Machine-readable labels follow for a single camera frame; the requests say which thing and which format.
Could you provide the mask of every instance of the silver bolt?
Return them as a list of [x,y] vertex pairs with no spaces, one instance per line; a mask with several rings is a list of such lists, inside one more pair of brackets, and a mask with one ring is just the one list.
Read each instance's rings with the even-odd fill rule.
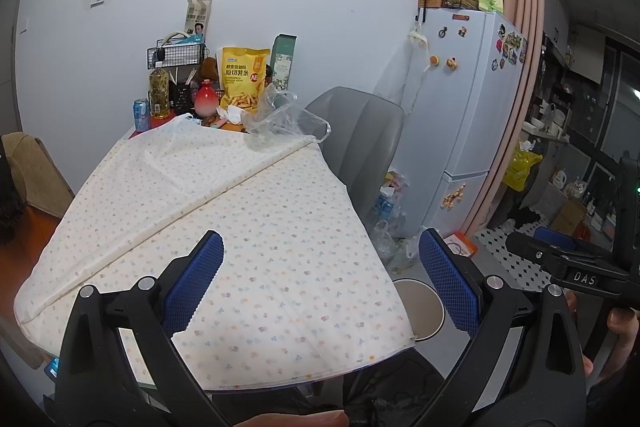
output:
[[153,277],[143,277],[138,281],[138,288],[141,290],[150,290],[156,284],[156,280]]
[[91,297],[91,295],[94,294],[94,287],[93,286],[82,286],[82,288],[80,288],[80,296],[83,299],[86,299],[87,297]]
[[562,295],[562,288],[557,284],[550,284],[549,286],[547,286],[547,289],[549,290],[549,293],[551,293],[551,295],[553,295],[554,297],[559,297]]
[[502,286],[504,286],[504,281],[497,275],[490,275],[489,277],[487,277],[486,283],[494,290],[499,290],[500,288],[502,288]]

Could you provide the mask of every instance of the white tablecloth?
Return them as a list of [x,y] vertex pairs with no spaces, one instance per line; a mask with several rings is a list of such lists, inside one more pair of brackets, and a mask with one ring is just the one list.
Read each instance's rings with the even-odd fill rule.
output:
[[[128,289],[207,230],[225,260],[175,346],[205,389],[340,375],[413,346],[404,307],[315,144],[177,119],[120,140],[76,196],[15,299],[25,335],[60,352],[79,288]],[[123,330],[138,381],[152,384]]]

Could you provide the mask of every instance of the black and white mat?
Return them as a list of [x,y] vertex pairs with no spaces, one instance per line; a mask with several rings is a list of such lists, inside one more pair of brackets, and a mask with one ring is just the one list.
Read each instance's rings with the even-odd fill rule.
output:
[[[529,223],[517,230],[533,235],[538,227],[546,227],[548,224],[549,220],[542,217],[535,223]],[[507,251],[505,247],[507,234],[502,230],[478,230],[476,239],[507,269],[523,290],[542,291],[549,284],[549,274],[541,270],[540,266]]]

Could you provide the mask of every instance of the red vase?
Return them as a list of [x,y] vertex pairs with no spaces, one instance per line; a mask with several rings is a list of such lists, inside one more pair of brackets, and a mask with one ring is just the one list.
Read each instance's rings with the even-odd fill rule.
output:
[[210,80],[203,80],[193,105],[198,116],[209,118],[218,110],[218,96],[211,87]]

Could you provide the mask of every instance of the soda can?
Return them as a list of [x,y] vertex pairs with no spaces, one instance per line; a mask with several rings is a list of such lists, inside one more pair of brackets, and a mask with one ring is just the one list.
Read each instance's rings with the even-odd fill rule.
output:
[[145,132],[149,130],[151,115],[149,101],[146,98],[140,98],[133,103],[133,120],[136,123],[136,131]]

